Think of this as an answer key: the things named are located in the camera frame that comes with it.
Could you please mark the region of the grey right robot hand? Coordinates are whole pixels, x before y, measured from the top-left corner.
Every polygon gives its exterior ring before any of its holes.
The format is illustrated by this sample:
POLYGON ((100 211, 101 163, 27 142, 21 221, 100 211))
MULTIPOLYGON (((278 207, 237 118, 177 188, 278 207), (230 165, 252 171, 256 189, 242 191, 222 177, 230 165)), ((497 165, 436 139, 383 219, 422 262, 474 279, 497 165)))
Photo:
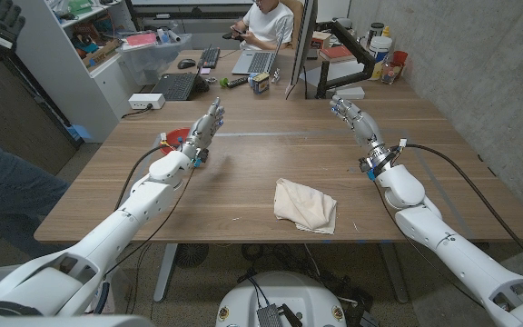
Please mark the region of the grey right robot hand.
POLYGON ((334 95, 331 111, 353 131, 357 144, 368 151, 384 146, 382 133, 374 119, 354 103, 334 95))

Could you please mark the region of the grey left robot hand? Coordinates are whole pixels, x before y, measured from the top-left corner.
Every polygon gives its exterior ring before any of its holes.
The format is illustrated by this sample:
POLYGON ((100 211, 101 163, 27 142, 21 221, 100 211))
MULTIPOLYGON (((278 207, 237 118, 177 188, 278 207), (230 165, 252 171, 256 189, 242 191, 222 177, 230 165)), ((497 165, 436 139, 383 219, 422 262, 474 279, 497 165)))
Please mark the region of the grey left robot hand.
POLYGON ((221 99, 216 97, 208 108, 208 112, 199 118, 190 128, 179 151, 191 159, 195 159, 205 151, 219 128, 223 125, 224 107, 221 99))

